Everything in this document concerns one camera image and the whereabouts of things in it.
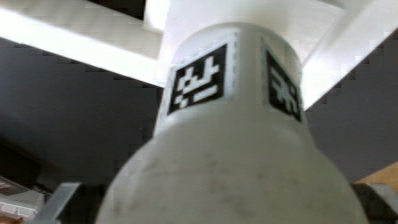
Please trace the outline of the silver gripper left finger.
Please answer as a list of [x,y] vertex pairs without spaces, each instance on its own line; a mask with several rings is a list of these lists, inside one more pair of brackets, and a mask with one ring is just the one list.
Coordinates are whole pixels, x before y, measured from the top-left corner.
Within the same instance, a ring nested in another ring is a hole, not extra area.
[[32,224],[63,224],[59,216],[63,214],[79,187],[79,182],[66,182],[59,185],[50,200],[34,218]]

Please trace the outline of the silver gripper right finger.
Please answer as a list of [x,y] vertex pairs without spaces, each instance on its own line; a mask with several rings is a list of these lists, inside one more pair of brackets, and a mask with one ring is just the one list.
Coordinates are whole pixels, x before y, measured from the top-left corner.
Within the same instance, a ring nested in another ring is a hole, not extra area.
[[370,224],[398,224],[398,193],[386,184],[352,185]]

